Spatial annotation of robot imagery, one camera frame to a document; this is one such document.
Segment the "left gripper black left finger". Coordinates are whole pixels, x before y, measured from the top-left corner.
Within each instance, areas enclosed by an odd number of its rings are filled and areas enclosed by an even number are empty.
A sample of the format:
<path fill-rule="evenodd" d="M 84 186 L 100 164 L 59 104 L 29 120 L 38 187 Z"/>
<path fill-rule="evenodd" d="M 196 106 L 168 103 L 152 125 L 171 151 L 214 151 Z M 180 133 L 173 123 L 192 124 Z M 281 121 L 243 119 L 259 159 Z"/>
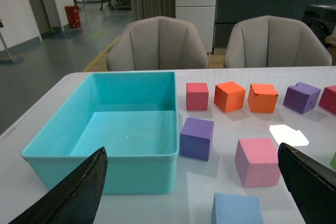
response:
<path fill-rule="evenodd" d="M 107 168 L 107 153 L 101 147 L 10 223 L 93 223 Z"/>

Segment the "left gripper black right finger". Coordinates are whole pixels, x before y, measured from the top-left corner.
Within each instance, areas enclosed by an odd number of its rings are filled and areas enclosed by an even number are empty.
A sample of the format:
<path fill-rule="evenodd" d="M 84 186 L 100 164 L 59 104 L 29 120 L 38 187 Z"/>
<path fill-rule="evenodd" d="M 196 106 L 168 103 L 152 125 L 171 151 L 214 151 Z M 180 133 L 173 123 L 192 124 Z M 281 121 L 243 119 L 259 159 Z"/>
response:
<path fill-rule="evenodd" d="M 335 172 L 286 143 L 278 166 L 305 223 L 335 223 Z"/>

